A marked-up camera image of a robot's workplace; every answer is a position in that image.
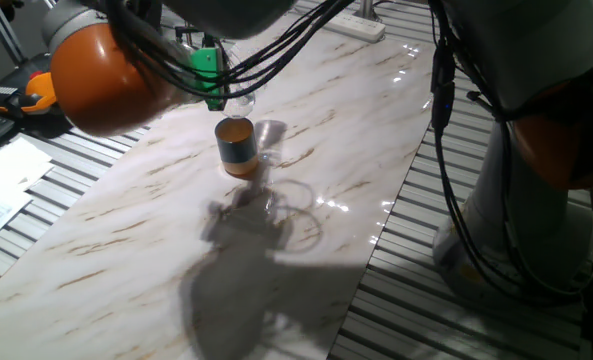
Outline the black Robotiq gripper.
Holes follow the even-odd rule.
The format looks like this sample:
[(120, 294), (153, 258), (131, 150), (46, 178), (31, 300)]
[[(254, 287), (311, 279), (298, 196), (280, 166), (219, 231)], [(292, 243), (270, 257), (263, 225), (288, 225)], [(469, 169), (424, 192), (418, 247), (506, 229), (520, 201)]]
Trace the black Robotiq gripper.
[(222, 94), (227, 96), (230, 94), (230, 59), (225, 46), (222, 42), (218, 43), (221, 50), (222, 66), (221, 66), (221, 84)]

